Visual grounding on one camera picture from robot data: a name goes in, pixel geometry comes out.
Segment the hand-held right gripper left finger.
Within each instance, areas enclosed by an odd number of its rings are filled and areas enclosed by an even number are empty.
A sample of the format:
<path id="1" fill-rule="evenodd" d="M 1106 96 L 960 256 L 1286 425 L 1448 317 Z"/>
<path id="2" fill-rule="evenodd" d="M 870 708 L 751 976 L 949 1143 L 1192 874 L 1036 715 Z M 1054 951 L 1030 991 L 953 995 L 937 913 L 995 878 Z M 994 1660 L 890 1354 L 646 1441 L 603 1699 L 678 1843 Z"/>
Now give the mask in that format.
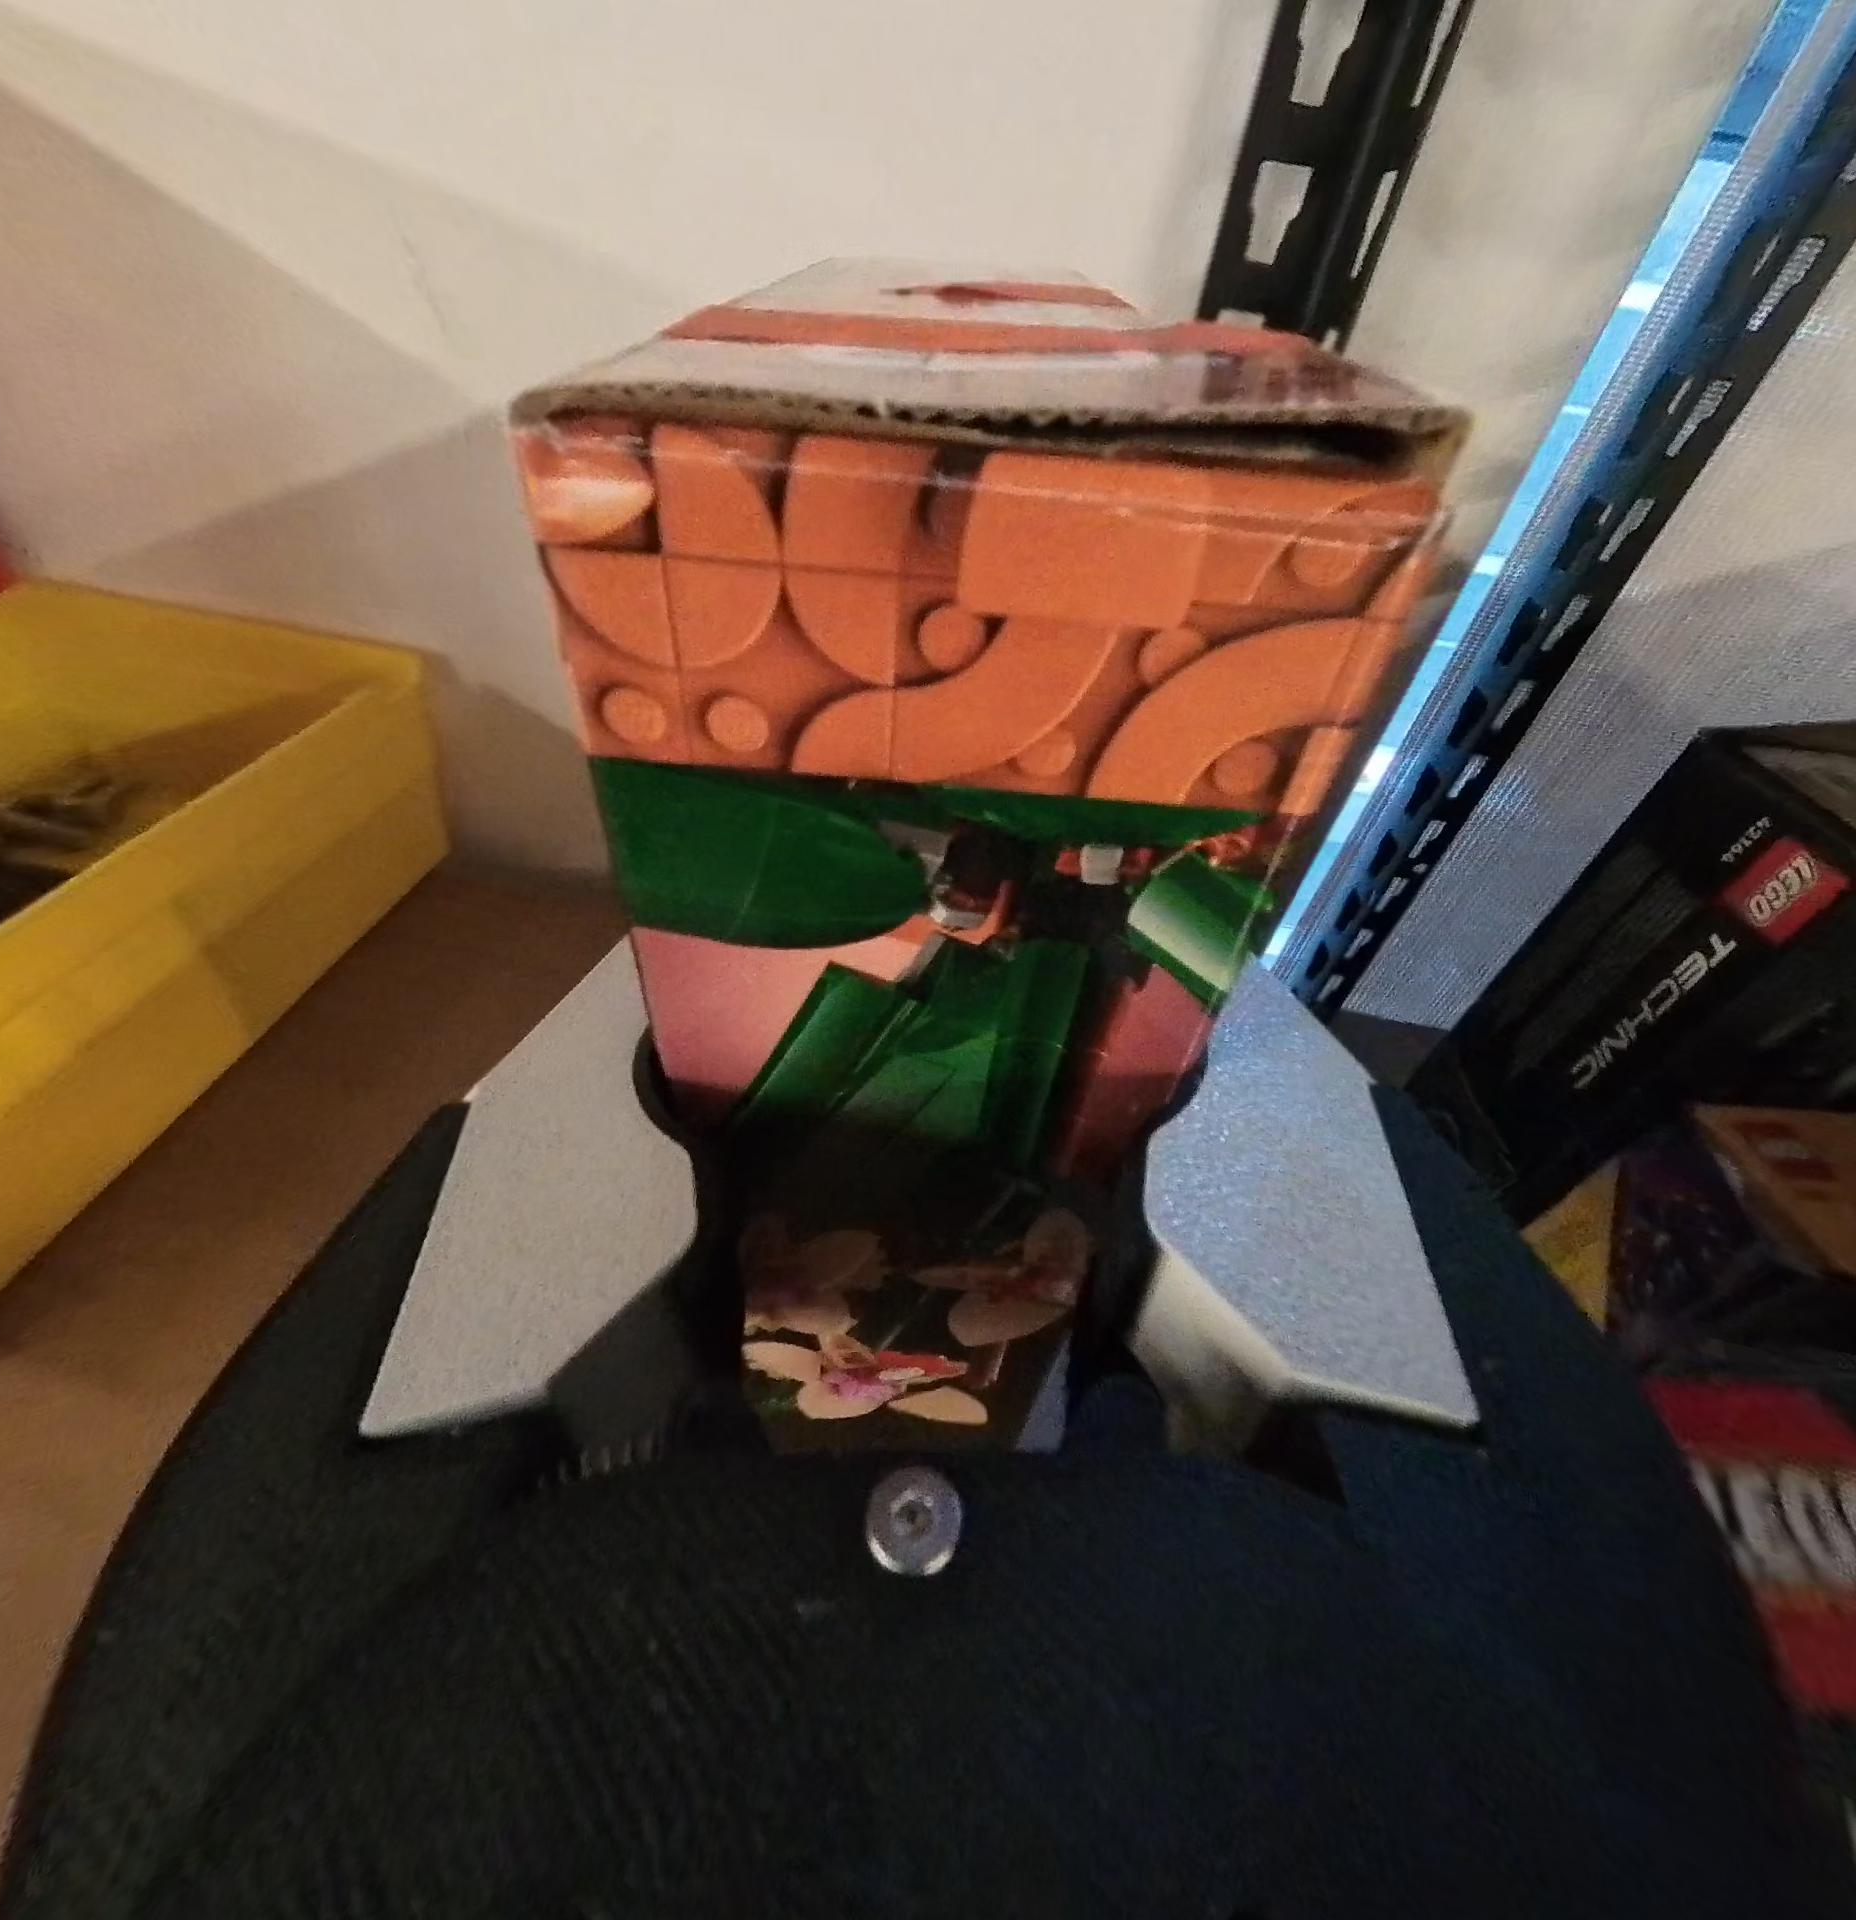
<path id="1" fill-rule="evenodd" d="M 646 1098 L 632 948 L 609 948 L 469 1088 L 358 1413 L 373 1441 L 543 1406 L 561 1367 L 693 1246 L 693 1157 Z"/>

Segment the red lego box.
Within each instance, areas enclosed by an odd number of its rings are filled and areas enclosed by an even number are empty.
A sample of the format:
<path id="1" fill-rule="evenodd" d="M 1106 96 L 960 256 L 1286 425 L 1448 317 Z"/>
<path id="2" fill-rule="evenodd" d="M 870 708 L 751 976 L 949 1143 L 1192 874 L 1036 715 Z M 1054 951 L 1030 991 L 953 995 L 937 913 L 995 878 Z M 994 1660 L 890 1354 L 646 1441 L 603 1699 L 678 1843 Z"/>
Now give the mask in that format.
<path id="1" fill-rule="evenodd" d="M 1856 1723 L 1856 1427 L 1795 1381 L 1652 1378 L 1648 1404 L 1752 1592 L 1787 1696 Z"/>

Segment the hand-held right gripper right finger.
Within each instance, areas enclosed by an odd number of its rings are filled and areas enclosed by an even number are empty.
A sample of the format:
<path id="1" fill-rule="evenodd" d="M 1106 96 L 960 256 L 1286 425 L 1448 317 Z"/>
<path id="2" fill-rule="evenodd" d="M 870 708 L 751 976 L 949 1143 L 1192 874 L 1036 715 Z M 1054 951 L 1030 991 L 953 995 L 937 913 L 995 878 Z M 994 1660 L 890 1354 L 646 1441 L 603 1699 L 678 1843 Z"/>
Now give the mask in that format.
<path id="1" fill-rule="evenodd" d="M 1284 1409 L 1479 1427 L 1376 1083 L 1265 967 L 1146 1137 L 1139 1204 L 1129 1343 L 1183 1451 L 1243 1452 Z"/>

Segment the black lego box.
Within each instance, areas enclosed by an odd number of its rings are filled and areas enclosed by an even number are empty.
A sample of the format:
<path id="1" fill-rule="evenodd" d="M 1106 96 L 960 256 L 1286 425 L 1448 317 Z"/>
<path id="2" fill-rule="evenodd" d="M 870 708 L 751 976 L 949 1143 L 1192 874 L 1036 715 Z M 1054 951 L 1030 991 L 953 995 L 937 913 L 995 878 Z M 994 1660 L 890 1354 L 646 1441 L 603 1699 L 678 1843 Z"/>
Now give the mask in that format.
<path id="1" fill-rule="evenodd" d="M 1692 1104 L 1856 1110 L 1856 721 L 1698 736 L 1408 1092 L 1518 1224 Z"/>

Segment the yellow storage bin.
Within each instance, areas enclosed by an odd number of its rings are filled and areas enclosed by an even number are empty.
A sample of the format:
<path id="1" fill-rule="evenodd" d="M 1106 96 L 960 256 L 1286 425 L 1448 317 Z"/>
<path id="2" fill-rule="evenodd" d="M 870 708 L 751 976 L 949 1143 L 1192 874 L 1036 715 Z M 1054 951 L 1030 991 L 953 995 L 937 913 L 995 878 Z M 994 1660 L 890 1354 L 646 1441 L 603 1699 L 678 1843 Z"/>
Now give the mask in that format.
<path id="1" fill-rule="evenodd" d="M 0 1292 L 448 851 L 426 659 L 73 585 L 0 593 L 0 797 L 128 789 L 0 922 Z"/>

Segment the orchid lego box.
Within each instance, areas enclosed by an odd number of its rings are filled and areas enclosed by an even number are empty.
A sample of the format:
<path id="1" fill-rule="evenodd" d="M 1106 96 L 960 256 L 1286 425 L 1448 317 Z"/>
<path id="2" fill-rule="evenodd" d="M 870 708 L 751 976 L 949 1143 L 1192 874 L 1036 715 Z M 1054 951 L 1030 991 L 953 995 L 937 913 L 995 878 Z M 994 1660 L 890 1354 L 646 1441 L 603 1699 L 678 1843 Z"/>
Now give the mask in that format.
<path id="1" fill-rule="evenodd" d="M 659 1092 L 781 1451 L 1477 1404 L 1404 1197 L 1249 1249 L 1228 1003 L 1373 742 L 1465 413 L 1077 275 L 825 260 L 515 398 Z"/>

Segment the pile of grey parts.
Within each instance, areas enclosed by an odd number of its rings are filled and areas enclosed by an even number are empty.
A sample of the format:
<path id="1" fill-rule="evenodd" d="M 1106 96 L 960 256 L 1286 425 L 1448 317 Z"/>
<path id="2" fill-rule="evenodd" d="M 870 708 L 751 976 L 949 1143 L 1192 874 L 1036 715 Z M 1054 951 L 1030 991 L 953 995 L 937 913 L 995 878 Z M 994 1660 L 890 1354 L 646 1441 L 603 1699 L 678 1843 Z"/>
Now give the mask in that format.
<path id="1" fill-rule="evenodd" d="M 0 794 L 0 924 L 51 898 L 104 851 L 128 794 L 101 766 Z"/>

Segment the brown purple lego box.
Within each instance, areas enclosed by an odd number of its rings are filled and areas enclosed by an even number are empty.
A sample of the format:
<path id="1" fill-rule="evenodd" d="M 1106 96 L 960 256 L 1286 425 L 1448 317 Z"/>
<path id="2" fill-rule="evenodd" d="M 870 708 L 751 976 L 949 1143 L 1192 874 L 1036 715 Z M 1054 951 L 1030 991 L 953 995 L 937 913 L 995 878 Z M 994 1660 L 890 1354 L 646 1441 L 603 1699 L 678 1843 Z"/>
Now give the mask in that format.
<path id="1" fill-rule="evenodd" d="M 1856 1351 L 1856 1110 L 1687 1107 L 1524 1239 L 1636 1362 L 1711 1340 Z"/>

